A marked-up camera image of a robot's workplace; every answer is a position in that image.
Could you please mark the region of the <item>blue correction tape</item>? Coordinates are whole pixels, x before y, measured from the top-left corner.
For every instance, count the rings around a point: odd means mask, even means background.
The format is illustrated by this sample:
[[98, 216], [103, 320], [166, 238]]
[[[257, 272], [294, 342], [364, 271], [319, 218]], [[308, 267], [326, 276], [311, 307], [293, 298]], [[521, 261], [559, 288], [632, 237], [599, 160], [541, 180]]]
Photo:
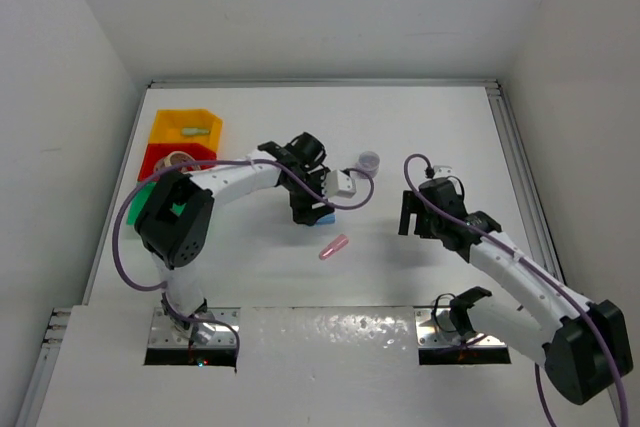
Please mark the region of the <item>blue correction tape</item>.
[[320, 218], [317, 222], [316, 222], [316, 226], [322, 226], [322, 225], [332, 225], [336, 222], [336, 217], [334, 214], [329, 214], [326, 215], [322, 218]]

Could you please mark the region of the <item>pink correction tape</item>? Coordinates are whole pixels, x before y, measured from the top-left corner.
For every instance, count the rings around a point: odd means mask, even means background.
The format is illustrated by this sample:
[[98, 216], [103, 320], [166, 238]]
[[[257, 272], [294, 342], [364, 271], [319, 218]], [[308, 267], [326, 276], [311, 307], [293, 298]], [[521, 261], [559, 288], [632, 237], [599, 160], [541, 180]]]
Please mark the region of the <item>pink correction tape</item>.
[[318, 258], [322, 261], [327, 260], [328, 258], [335, 255], [337, 252], [339, 252], [348, 244], [349, 244], [349, 238], [345, 234], [340, 234], [321, 250], [321, 252], [318, 255]]

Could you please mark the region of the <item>clear jar of paper clips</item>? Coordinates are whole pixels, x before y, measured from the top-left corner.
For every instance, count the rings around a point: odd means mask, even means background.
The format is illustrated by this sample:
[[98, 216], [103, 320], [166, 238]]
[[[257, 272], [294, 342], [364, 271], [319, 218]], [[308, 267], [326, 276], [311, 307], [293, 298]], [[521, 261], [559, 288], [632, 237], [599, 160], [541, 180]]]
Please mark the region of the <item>clear jar of paper clips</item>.
[[375, 178], [380, 168], [380, 157], [374, 151], [364, 151], [359, 154], [355, 168], [359, 178]]

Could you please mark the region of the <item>beige masking tape roll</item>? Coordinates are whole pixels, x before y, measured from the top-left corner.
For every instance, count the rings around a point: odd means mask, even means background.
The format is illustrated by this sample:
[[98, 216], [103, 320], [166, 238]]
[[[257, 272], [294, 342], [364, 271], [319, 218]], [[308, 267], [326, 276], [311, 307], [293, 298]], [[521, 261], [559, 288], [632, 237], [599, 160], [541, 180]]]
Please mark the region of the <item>beige masking tape roll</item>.
[[194, 161], [194, 158], [184, 151], [172, 151], [166, 156], [161, 157], [153, 167], [153, 171], [157, 172], [161, 169], [168, 168], [174, 165], [183, 164], [186, 162]]

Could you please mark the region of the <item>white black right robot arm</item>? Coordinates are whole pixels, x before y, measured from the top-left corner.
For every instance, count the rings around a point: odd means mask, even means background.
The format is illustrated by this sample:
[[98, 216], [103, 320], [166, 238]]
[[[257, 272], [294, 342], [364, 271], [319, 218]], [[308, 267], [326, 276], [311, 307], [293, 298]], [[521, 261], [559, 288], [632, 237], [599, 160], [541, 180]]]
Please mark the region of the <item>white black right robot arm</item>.
[[399, 232], [438, 240], [511, 295], [502, 303], [490, 290], [472, 287], [449, 303], [444, 325], [460, 338], [489, 334], [544, 369], [556, 390], [582, 405], [633, 369], [622, 311], [595, 303], [564, 286], [523, 255], [500, 225], [482, 211], [467, 212], [446, 177], [404, 191]]

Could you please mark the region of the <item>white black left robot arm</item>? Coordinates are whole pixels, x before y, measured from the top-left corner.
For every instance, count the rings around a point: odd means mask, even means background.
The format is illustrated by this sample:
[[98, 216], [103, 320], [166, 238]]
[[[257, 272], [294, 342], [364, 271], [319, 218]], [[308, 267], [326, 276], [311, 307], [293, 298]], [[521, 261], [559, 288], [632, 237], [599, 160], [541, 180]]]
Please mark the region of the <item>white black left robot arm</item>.
[[204, 247], [214, 209], [282, 186], [289, 193], [293, 222], [312, 226], [334, 212], [316, 199], [329, 173], [325, 158], [324, 145], [304, 132], [284, 146], [273, 141], [259, 145], [241, 165], [220, 163], [199, 172], [160, 176], [134, 229], [165, 284], [163, 310], [179, 329], [187, 333], [192, 320], [207, 316], [192, 262]]

